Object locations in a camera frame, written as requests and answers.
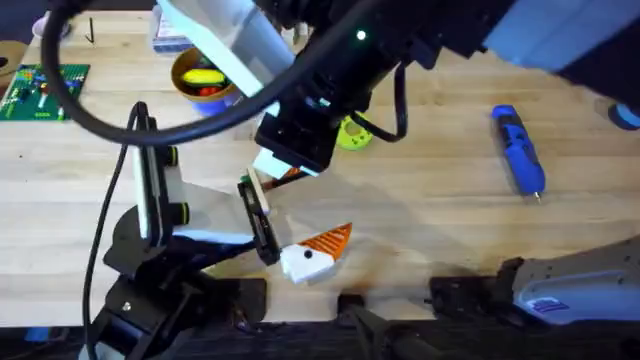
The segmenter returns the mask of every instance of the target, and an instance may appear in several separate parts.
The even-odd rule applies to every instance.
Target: wooden table
[[[94,18],[94,45],[84,39]],[[149,12],[85,13],[75,19],[62,61],[91,64],[81,101],[124,126],[136,100],[161,126],[197,117],[169,78],[171,57],[148,45]],[[40,60],[34,40],[25,63]],[[407,74],[410,131],[397,144],[375,140],[360,152],[336,150],[329,171],[269,194],[283,244],[345,222],[354,230],[333,274],[293,285],[280,267],[256,267],[249,254],[215,269],[264,276],[267,320],[325,320],[343,289],[365,292],[384,316],[428,316],[422,300],[433,275],[494,273],[514,256],[552,257],[623,240],[640,222],[640,139],[602,115],[604,100],[538,71],[478,54],[444,52],[437,70]],[[514,104],[547,172],[541,205],[514,195],[494,105]],[[374,94],[369,115],[393,126],[392,81]],[[258,150],[253,124],[180,147],[186,181],[234,192]],[[100,203],[118,146],[75,123],[0,123],[0,326],[80,323],[82,279]],[[133,205],[126,166],[105,227]],[[115,272],[96,268],[92,310]]]

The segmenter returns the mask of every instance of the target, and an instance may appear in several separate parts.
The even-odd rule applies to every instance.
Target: yellow object
[[[367,121],[369,120],[360,112],[358,112],[358,115]],[[353,131],[350,131],[351,128],[355,128],[357,131],[354,133]],[[342,122],[340,123],[340,131],[338,131],[338,139],[336,140],[338,146],[345,150],[356,151],[369,145],[371,139],[373,139],[373,135],[360,127],[360,125],[353,122],[350,116],[346,116],[342,119]]]
[[[222,72],[212,69],[191,69],[182,74],[182,81],[193,87],[209,87],[224,85]]]

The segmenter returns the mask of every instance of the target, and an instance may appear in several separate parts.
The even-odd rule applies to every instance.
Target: wire
[[[42,38],[42,65],[51,92],[65,111],[86,130],[113,142],[139,146],[174,145],[214,135],[234,127],[273,104],[286,90],[295,87],[337,48],[344,36],[356,28],[364,15],[371,12],[380,0],[358,1],[353,8],[313,46],[304,51],[291,67],[254,96],[245,99],[222,114],[206,117],[188,124],[154,132],[131,131],[110,125],[88,113],[67,91],[60,74],[60,34],[69,19],[82,8],[65,3],[51,11]]]
[[[127,129],[133,129],[133,124],[136,121],[138,106],[141,106],[142,104],[143,103],[138,102],[131,109],[131,112],[129,113],[129,121],[127,122]],[[113,169],[113,175],[111,176],[111,181],[109,182],[109,186],[107,187],[107,193],[104,196],[102,208],[100,209],[100,215],[98,216],[98,225],[96,226],[96,233],[93,236],[93,243],[91,244],[91,251],[89,252],[87,270],[84,275],[84,285],[82,287],[82,327],[84,330],[84,341],[87,345],[87,354],[89,355],[90,360],[98,359],[98,356],[96,354],[96,344],[93,343],[93,339],[91,337],[89,329],[89,326],[91,325],[91,311],[89,308],[89,300],[91,297],[93,270],[96,265],[96,257],[98,256],[98,248],[100,247],[100,238],[102,237],[102,230],[104,228],[104,222],[107,217],[107,211],[109,210],[111,197],[113,196],[113,191],[115,190],[116,183],[118,182],[118,178],[120,177],[120,172],[122,171],[124,158],[127,155],[127,148],[128,145],[126,144],[122,145],[122,147],[120,148],[120,155],[118,155],[118,161],[116,162],[115,169]]]
[[[386,142],[398,142],[407,136],[409,115],[407,112],[407,94],[406,94],[406,80],[405,80],[405,68],[407,64],[401,62],[396,68],[394,74],[394,99],[396,108],[396,127],[397,134],[391,134],[386,130],[383,130],[369,121],[365,120],[357,112],[351,113],[351,119],[363,129],[370,132],[373,136],[380,138]]]

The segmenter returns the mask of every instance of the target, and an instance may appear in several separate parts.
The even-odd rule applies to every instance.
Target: blue screwdriver
[[[520,193],[533,195],[540,202],[545,186],[544,170],[522,119],[511,105],[498,105],[491,115],[497,122],[504,142],[504,154]]]

